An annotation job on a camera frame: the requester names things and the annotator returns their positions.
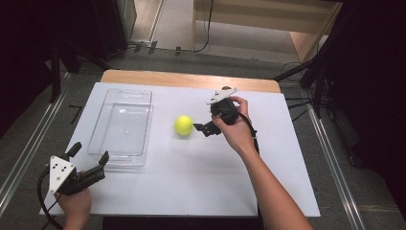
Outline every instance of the black cable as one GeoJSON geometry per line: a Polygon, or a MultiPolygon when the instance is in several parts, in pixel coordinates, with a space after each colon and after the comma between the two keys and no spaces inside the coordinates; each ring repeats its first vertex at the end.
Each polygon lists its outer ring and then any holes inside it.
{"type": "Polygon", "coordinates": [[[47,174],[50,172],[50,167],[48,166],[44,172],[42,172],[41,176],[38,179],[38,183],[36,184],[36,194],[38,195],[39,204],[41,205],[42,211],[44,211],[45,216],[47,217],[48,221],[52,223],[52,225],[57,229],[63,229],[63,227],[56,222],[56,220],[50,215],[48,212],[47,207],[44,203],[44,197],[42,196],[42,181],[47,174]]]}
{"type": "Polygon", "coordinates": [[[51,207],[48,208],[48,212],[54,208],[54,206],[57,204],[57,202],[60,200],[60,198],[62,197],[62,194],[59,194],[59,196],[57,197],[56,201],[51,205],[51,207]]]}
{"type": "Polygon", "coordinates": [[[292,119],[292,123],[295,122],[296,120],[298,120],[300,117],[302,117],[310,108],[311,108],[311,106],[307,107],[301,114],[299,114],[297,117],[292,119]]]}
{"type": "Polygon", "coordinates": [[[210,39],[210,24],[212,22],[212,12],[213,12],[213,2],[214,0],[212,0],[212,5],[210,6],[210,14],[209,14],[209,22],[207,25],[207,40],[206,40],[206,44],[203,46],[203,48],[201,48],[200,50],[197,51],[193,51],[194,53],[200,52],[202,50],[204,50],[206,48],[206,46],[209,44],[209,39],[210,39]]]}
{"type": "Polygon", "coordinates": [[[282,66],[282,68],[281,68],[281,74],[283,74],[283,68],[286,66],[286,65],[288,65],[288,64],[293,64],[293,63],[297,63],[297,64],[300,64],[300,66],[302,66],[302,64],[300,63],[300,62],[298,62],[298,61],[292,61],[292,62],[287,62],[286,64],[284,64],[283,66],[282,66]]]}
{"type": "Polygon", "coordinates": [[[304,102],[304,103],[291,104],[291,105],[289,105],[289,106],[287,107],[287,109],[291,109],[291,108],[298,107],[298,106],[302,106],[302,105],[309,104],[309,103],[311,103],[311,102],[304,102]]]}
{"type": "Polygon", "coordinates": [[[257,150],[258,154],[259,154],[259,145],[258,145],[258,141],[257,141],[257,131],[254,130],[253,126],[251,125],[250,120],[248,120],[248,118],[245,117],[244,114],[242,114],[242,113],[240,113],[240,112],[239,112],[238,114],[239,114],[239,117],[241,117],[242,120],[244,120],[244,122],[245,122],[245,123],[248,125],[248,127],[250,128],[250,130],[251,130],[251,135],[252,135],[253,138],[254,138],[254,147],[255,147],[255,149],[257,150]]]}

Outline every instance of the fingers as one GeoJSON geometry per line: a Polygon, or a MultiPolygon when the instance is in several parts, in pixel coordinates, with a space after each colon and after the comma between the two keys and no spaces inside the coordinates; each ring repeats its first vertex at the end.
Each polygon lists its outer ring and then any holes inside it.
{"type": "Polygon", "coordinates": [[[224,126],[227,126],[223,120],[220,118],[219,115],[213,116],[212,117],[213,123],[220,129],[222,129],[224,126]]]}
{"type": "Polygon", "coordinates": [[[238,97],[238,96],[230,96],[229,99],[233,102],[237,102],[239,104],[239,112],[244,114],[248,117],[248,102],[247,100],[238,97]]]}

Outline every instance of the transparent tray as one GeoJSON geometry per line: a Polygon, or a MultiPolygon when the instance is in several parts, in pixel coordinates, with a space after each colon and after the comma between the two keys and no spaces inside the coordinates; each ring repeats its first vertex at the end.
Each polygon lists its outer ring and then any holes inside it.
{"type": "Polygon", "coordinates": [[[88,153],[100,158],[108,151],[110,159],[106,168],[143,166],[151,97],[150,91],[108,90],[88,153]]]}

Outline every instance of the white table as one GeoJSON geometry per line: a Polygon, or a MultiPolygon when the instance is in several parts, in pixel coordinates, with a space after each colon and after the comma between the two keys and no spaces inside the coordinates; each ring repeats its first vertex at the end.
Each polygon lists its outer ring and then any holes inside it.
{"type": "MultiPolygon", "coordinates": [[[[189,115],[195,123],[210,121],[205,102],[213,95],[212,89],[97,83],[67,148],[82,143],[82,149],[72,159],[79,171],[96,165],[87,154],[87,147],[109,88],[152,92],[147,161],[136,172],[107,171],[104,180],[91,186],[92,214],[196,217],[258,214],[247,171],[222,135],[205,137],[194,131],[181,137],[174,132],[173,123],[179,115],[189,115]]],[[[283,94],[239,91],[236,95],[249,101],[250,118],[258,131],[260,155],[265,163],[304,214],[319,217],[283,94]]],[[[54,200],[48,195],[47,206],[54,200]]],[[[62,211],[55,207],[51,213],[57,215],[62,211]]]]}

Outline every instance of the yellow ball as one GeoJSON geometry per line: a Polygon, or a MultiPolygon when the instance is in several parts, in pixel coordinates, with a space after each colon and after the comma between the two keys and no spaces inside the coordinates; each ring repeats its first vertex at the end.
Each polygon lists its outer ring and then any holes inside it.
{"type": "Polygon", "coordinates": [[[175,121],[175,131],[183,136],[189,135],[193,130],[193,120],[190,116],[179,116],[175,121]]]}

